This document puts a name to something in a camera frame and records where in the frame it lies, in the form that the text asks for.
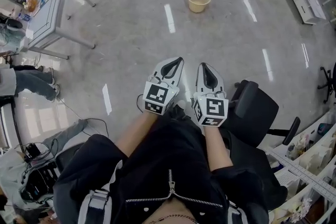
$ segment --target blue jeans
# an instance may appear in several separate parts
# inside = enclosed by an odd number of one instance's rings
[[[44,96],[49,101],[53,101],[56,98],[55,90],[49,85],[52,82],[51,73],[43,73],[37,70],[21,70],[15,71],[15,75],[15,95],[27,89]]]

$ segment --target silver zipper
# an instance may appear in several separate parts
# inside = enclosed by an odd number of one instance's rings
[[[139,202],[139,201],[164,201],[164,200],[167,200],[169,199],[172,194],[174,194],[176,197],[182,199],[182,200],[186,200],[186,201],[192,201],[192,202],[197,202],[199,204],[204,204],[204,205],[210,205],[210,206],[215,206],[215,207],[223,207],[222,205],[220,204],[215,204],[213,202],[208,202],[208,201],[201,201],[201,200],[195,200],[195,199],[190,199],[190,198],[186,198],[186,197],[183,197],[183,196],[180,196],[178,195],[176,192],[175,192],[175,181],[173,181],[173,173],[172,173],[172,170],[169,169],[169,188],[170,188],[170,191],[169,191],[169,195],[166,197],[166,198],[153,198],[153,199],[130,199],[130,200],[126,200],[126,202]]]

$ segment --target floor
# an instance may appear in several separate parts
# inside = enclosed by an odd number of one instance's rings
[[[273,127],[288,128],[298,116],[304,129],[333,103],[323,104],[326,93],[317,85],[324,82],[320,66],[330,69],[335,63],[335,31],[327,21],[303,25],[292,0],[212,0],[201,14],[191,13],[186,0],[93,1],[94,8],[83,0],[68,0],[65,12],[72,16],[62,26],[94,41],[96,49],[61,39],[48,49],[71,55],[69,60],[44,55],[39,60],[33,52],[17,60],[52,66],[64,102],[21,93],[16,113],[23,143],[41,141],[78,116],[105,120],[115,141],[140,114],[136,99],[155,65],[175,56],[185,60],[179,98],[189,100],[197,67],[204,61],[223,76],[229,98],[235,82],[258,83],[279,104]],[[171,8],[175,31],[167,24],[165,5]],[[90,125],[95,129],[90,133],[106,132],[101,122]]]

